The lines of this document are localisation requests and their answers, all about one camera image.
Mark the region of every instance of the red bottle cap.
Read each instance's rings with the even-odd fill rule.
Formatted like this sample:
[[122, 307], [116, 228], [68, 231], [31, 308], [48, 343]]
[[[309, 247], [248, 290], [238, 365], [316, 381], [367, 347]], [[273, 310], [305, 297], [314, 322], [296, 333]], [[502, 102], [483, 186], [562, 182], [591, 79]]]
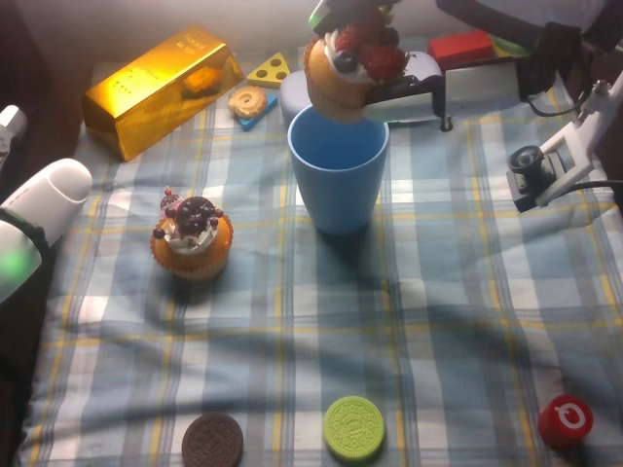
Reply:
[[558, 396], [538, 417], [538, 433], [554, 450], [578, 446], [593, 428], [593, 412], [575, 396]]

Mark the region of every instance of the cupcake wrapper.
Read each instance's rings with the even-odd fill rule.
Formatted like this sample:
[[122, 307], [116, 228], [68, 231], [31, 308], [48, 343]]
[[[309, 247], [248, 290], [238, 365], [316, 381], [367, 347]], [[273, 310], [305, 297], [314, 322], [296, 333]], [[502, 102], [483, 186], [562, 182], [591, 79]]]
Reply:
[[[232, 226], [232, 222], [230, 221], [229, 217], [223, 216], [223, 220], [227, 223], [227, 226], [229, 227], [229, 232], [230, 232], [229, 244], [231, 247], [232, 240], [234, 239], [234, 227]], [[177, 267], [176, 265], [168, 264], [167, 262], [163, 261], [160, 258], [160, 256], [156, 253], [156, 250], [154, 248], [155, 244], [156, 244], [156, 240], [152, 237], [150, 241], [150, 247], [151, 247], [152, 256], [154, 257], [154, 260], [156, 260], [156, 262], [164, 269], [169, 270], [170, 272], [177, 275], [178, 277], [181, 277], [186, 280], [208, 281], [208, 280], [214, 279], [216, 276], [218, 276], [223, 271], [229, 259], [230, 250], [228, 248], [227, 251], [225, 251], [220, 258], [218, 258], [215, 261], [211, 261], [209, 264], [205, 264], [199, 268], [180, 268], [180, 267]]]
[[310, 97], [311, 104], [320, 111], [326, 117], [335, 120], [338, 123], [349, 124], [358, 122], [363, 118], [363, 109], [347, 106], [343, 103], [332, 99], [324, 94], [320, 87], [317, 86], [310, 78], [308, 69], [310, 61], [310, 53], [316, 41], [312, 41], [305, 48], [305, 56], [303, 59], [305, 67], [305, 76], [308, 83], [308, 95]]

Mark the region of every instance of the green light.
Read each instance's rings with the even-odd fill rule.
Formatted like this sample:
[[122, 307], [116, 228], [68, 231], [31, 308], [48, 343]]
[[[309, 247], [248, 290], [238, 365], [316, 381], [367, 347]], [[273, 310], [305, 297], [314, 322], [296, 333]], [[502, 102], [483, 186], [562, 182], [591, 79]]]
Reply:
[[23, 281], [31, 273], [30, 255], [11, 251], [0, 258], [0, 274], [10, 280]]

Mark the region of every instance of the checkered cloth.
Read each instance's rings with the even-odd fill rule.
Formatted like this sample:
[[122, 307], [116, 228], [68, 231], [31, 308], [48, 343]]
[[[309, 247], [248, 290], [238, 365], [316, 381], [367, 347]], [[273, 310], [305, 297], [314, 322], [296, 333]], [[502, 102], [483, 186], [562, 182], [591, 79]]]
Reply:
[[[272, 53], [239, 60], [250, 71]], [[300, 51], [287, 56], [300, 67]], [[568, 97], [558, 84], [539, 105]], [[243, 466], [334, 466], [323, 414], [360, 395], [385, 418], [375, 465], [620, 465], [611, 191], [520, 215], [505, 176], [508, 154], [566, 121], [521, 105], [449, 133], [395, 127], [372, 225], [349, 241], [314, 229], [279, 110], [243, 132], [222, 98], [128, 163], [82, 137], [94, 188], [60, 244], [18, 463], [181, 466], [189, 424], [219, 412], [242, 428]], [[151, 257], [165, 185], [233, 221], [213, 285], [178, 282]], [[595, 415], [567, 460], [536, 429], [562, 393]]]

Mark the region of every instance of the gold brick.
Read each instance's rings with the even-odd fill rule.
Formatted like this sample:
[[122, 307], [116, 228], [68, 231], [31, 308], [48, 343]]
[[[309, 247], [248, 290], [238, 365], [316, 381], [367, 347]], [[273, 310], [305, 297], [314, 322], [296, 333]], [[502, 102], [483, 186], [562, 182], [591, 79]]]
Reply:
[[243, 78], [224, 42], [189, 27], [88, 90], [85, 125], [131, 161]]

